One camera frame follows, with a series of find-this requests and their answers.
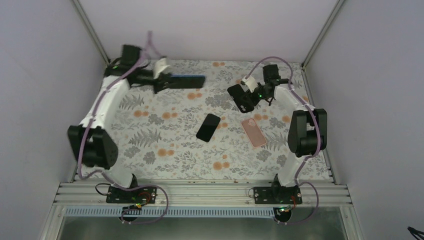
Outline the blue edged smartphone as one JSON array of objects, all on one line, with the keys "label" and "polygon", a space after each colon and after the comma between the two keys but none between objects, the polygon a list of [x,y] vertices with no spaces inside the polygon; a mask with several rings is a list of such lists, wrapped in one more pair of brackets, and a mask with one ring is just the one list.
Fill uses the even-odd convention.
[{"label": "blue edged smartphone", "polygon": [[200,89],[206,81],[204,75],[170,75],[159,80],[157,91],[165,89]]}]

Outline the pink phone case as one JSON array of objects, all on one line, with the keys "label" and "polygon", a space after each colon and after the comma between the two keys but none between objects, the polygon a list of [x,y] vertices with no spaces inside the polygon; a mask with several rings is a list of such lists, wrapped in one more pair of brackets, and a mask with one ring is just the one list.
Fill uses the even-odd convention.
[{"label": "pink phone case", "polygon": [[262,147],[267,144],[267,140],[255,119],[249,118],[243,120],[241,122],[241,127],[254,148]]}]

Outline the black smartphone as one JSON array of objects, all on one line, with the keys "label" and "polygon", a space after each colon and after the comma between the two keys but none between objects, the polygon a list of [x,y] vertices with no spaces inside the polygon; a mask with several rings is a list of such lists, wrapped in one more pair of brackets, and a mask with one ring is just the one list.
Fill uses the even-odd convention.
[{"label": "black smartphone", "polygon": [[220,117],[211,113],[207,114],[202,125],[196,133],[196,138],[208,143],[212,139],[218,125],[220,124],[220,121]]}]

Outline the black phone case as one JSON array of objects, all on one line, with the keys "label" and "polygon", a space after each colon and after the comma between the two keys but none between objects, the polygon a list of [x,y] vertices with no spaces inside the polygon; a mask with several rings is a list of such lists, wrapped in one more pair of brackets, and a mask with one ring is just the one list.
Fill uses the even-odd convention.
[{"label": "black phone case", "polygon": [[255,108],[252,93],[244,91],[240,84],[235,84],[227,89],[227,92],[242,113],[252,112]]}]

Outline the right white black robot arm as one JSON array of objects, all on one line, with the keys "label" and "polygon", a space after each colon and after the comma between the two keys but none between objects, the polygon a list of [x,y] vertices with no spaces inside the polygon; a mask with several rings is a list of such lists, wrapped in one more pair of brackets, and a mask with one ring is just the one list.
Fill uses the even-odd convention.
[{"label": "right white black robot arm", "polygon": [[248,93],[253,100],[259,102],[276,101],[292,110],[287,135],[290,154],[286,162],[271,184],[271,198],[278,204],[284,203],[299,187],[299,175],[307,161],[326,148],[327,145],[327,112],[315,108],[295,92],[290,78],[283,79],[279,75],[276,64],[262,68],[264,84],[258,83],[250,74],[242,79],[247,85]]}]

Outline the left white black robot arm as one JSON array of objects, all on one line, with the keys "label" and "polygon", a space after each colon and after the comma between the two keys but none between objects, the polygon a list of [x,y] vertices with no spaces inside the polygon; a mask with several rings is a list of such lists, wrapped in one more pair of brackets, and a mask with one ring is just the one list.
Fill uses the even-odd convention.
[{"label": "left white black robot arm", "polygon": [[112,187],[120,189],[119,196],[131,203],[139,197],[139,186],[135,175],[118,164],[119,149],[109,134],[113,118],[123,97],[133,84],[158,84],[170,65],[166,56],[159,59],[151,70],[144,64],[149,59],[151,45],[142,48],[124,44],[121,56],[106,67],[101,87],[89,112],[78,125],[71,125],[67,136],[75,160],[77,175],[86,180],[101,174]]}]

